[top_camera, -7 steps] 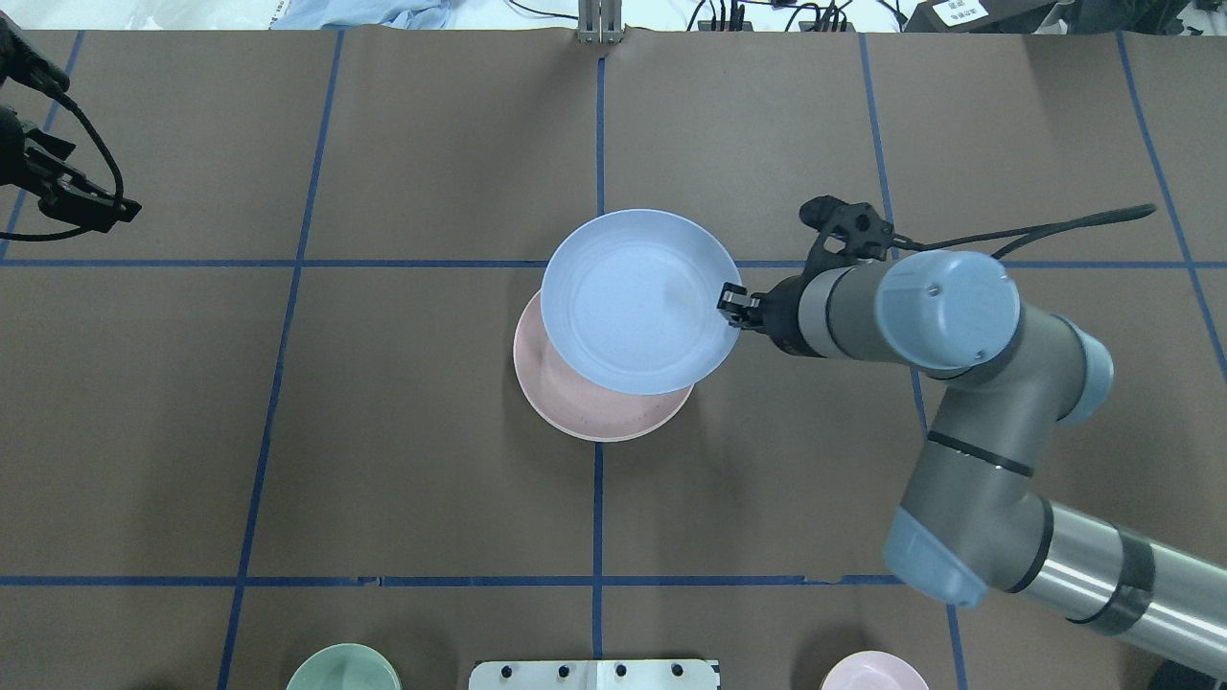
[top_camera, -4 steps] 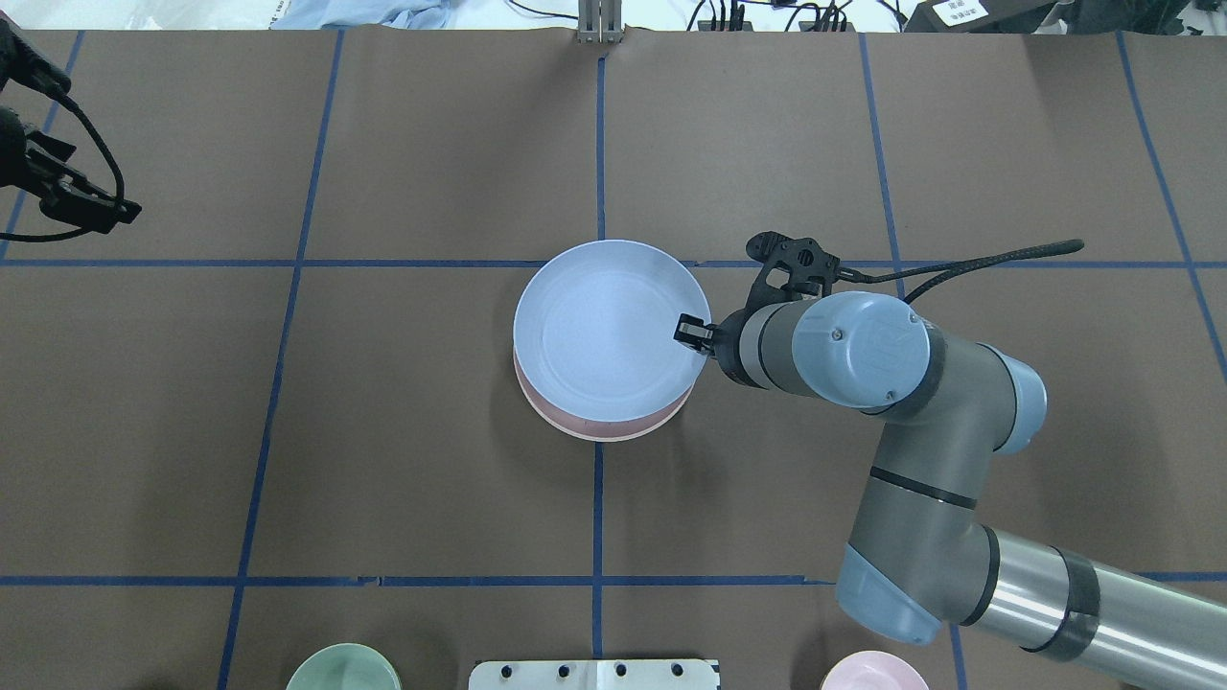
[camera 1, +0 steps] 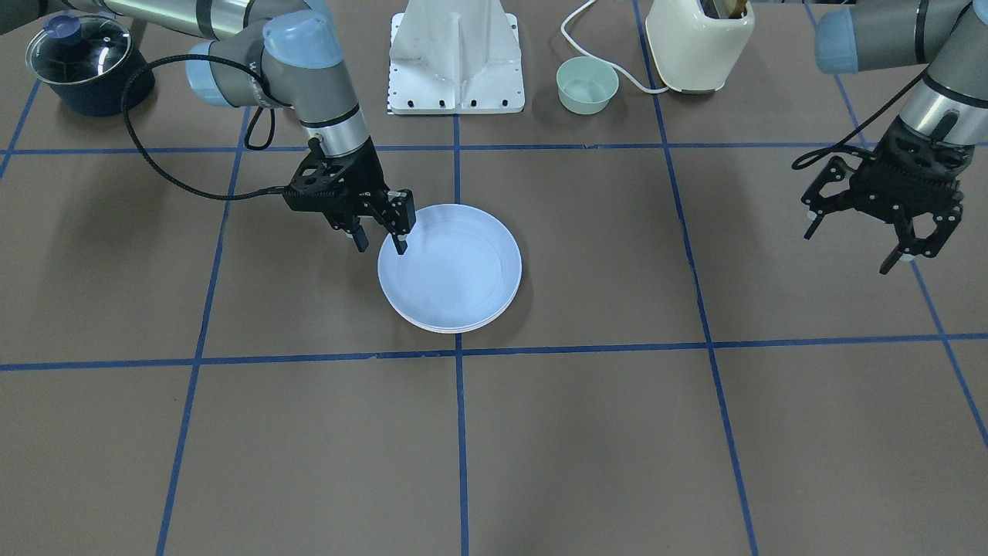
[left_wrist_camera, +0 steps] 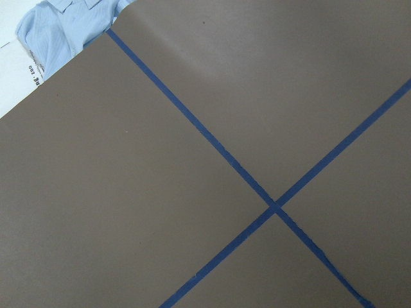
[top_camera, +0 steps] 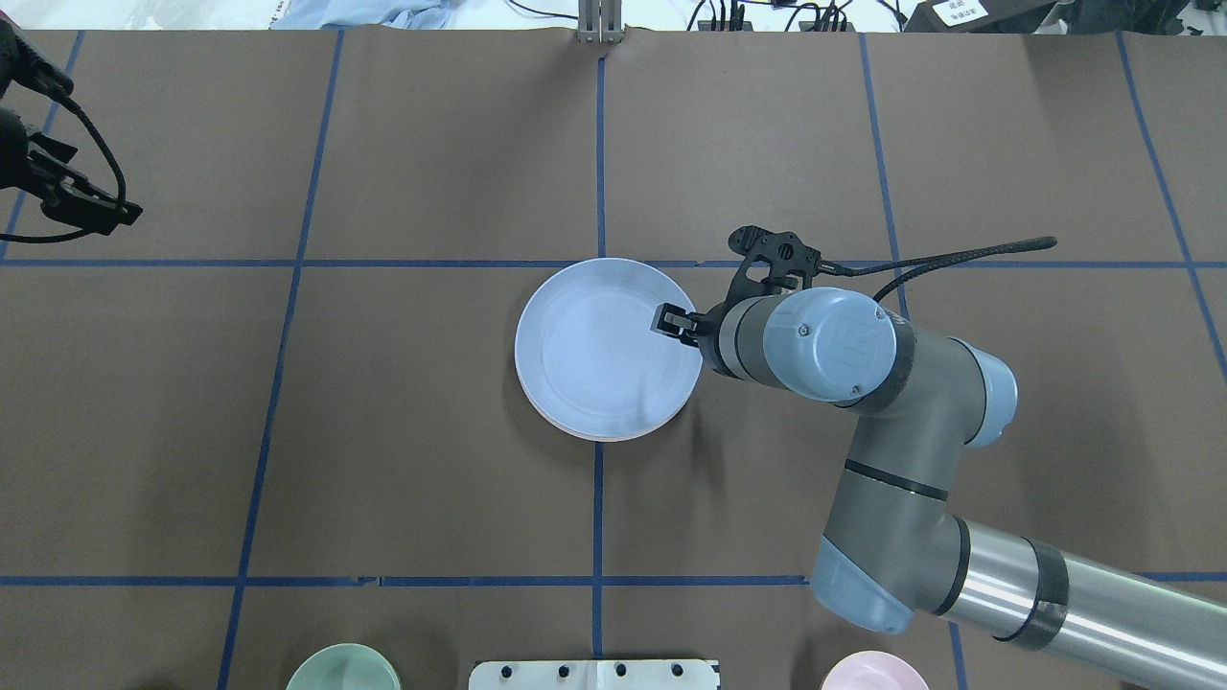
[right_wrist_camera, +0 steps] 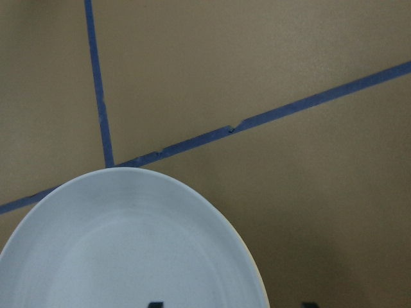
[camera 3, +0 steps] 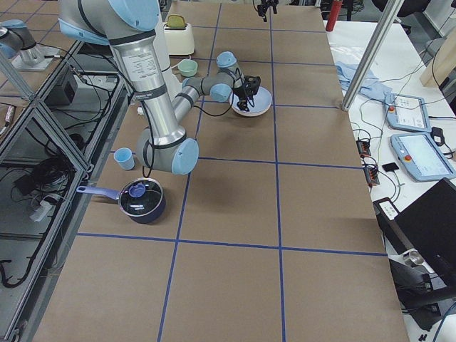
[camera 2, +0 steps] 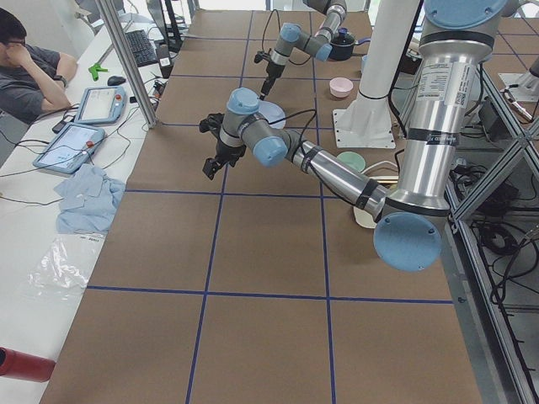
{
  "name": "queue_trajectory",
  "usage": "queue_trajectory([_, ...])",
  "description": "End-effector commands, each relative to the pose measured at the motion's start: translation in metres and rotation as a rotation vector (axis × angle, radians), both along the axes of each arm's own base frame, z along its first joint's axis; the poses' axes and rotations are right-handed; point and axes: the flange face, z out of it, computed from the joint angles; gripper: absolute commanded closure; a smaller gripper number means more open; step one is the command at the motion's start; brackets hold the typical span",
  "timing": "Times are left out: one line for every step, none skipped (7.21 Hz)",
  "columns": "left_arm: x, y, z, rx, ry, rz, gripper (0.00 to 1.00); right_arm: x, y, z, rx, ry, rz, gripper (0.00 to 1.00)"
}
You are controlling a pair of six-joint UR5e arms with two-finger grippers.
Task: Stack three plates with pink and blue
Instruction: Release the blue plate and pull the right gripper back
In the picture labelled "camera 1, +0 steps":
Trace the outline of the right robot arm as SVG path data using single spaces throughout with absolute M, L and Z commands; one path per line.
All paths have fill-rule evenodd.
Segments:
M 285 186 L 226 195 L 227 202 L 279 195 L 293 211 L 319 212 L 357 250 L 367 249 L 361 219 L 391 237 L 398 254 L 415 225 L 412 192 L 384 180 L 366 117 L 350 81 L 334 18 L 321 1 L 68 1 L 67 8 L 110 13 L 200 36 L 183 56 L 188 85 L 202 101 L 257 110 L 292 109 L 306 130 L 308 155 Z

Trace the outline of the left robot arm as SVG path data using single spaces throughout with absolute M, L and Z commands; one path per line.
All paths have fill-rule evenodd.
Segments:
M 858 1 L 823 15 L 814 53 L 823 73 L 923 71 L 900 90 L 906 104 L 874 148 L 844 137 L 793 162 L 800 170 L 826 161 L 802 194 L 805 239 L 826 215 L 855 210 L 894 228 L 881 273 L 938 256 L 963 217 L 959 176 L 986 137 L 986 3 Z

